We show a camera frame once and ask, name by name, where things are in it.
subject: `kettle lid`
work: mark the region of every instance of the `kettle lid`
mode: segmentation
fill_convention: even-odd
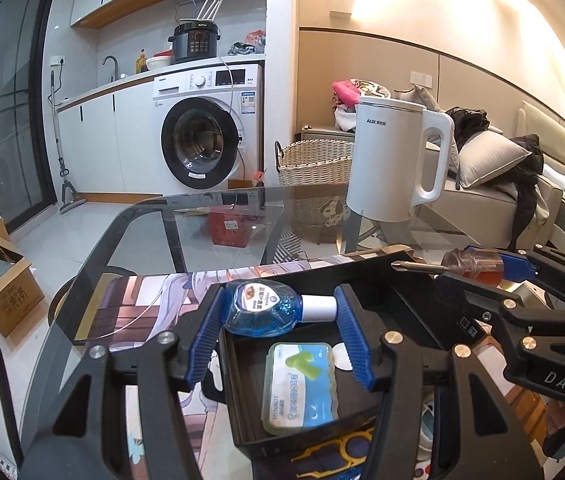
[[[389,108],[398,108],[399,110],[409,110],[410,112],[424,112],[427,107],[418,103],[410,103],[409,101],[400,101],[399,99],[391,99],[388,97],[377,97],[373,95],[361,95],[360,104],[386,106]]]

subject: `washing machine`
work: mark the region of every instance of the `washing machine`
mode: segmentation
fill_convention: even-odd
[[[158,76],[153,101],[155,192],[227,189],[228,179],[251,180],[260,170],[259,65],[215,66]]]

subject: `gray pillow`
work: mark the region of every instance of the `gray pillow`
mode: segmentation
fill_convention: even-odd
[[[495,132],[485,130],[470,137],[460,152],[460,185],[477,187],[500,176],[531,152]]]
[[[413,85],[411,90],[406,91],[394,90],[391,97],[393,99],[399,99],[400,101],[424,105],[427,107],[427,110],[432,112],[444,112],[444,110],[438,105],[436,98],[431,95],[431,92],[429,92],[424,86]],[[440,147],[440,139],[432,139],[431,142]],[[449,156],[449,169],[454,173],[457,173],[459,168],[460,161],[457,154],[456,139],[452,139],[451,155]]]

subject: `red box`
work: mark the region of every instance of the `red box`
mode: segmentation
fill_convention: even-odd
[[[235,206],[211,208],[208,222],[215,245],[246,247],[249,242],[251,223]]]

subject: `glass tabletop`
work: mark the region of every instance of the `glass tabletop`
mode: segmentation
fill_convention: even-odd
[[[301,269],[297,262],[322,258],[336,264],[347,261],[345,254],[394,244],[439,263],[445,252],[475,243],[424,205],[402,223],[361,218],[345,206],[346,193],[342,184],[260,187],[155,198],[123,210],[56,311],[22,414],[24,450],[98,331],[96,312],[114,278],[162,275],[164,280],[165,274],[253,266],[293,272]],[[220,281],[231,279],[225,276]],[[123,328],[140,323],[129,321]],[[151,328],[144,327],[141,340]]]

